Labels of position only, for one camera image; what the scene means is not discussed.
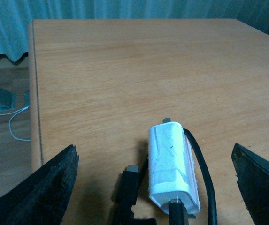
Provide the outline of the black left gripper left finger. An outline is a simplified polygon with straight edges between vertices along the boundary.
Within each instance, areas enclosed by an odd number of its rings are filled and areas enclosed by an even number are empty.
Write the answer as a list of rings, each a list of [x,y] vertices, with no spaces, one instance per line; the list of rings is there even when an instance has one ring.
[[[0,225],[59,225],[75,185],[79,156],[69,145],[0,198]]]

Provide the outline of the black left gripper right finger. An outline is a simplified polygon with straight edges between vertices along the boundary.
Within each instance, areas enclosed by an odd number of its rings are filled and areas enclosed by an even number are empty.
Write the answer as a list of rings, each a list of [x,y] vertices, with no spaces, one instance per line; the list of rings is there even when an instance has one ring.
[[[234,145],[231,159],[245,206],[256,225],[269,225],[269,161]]]

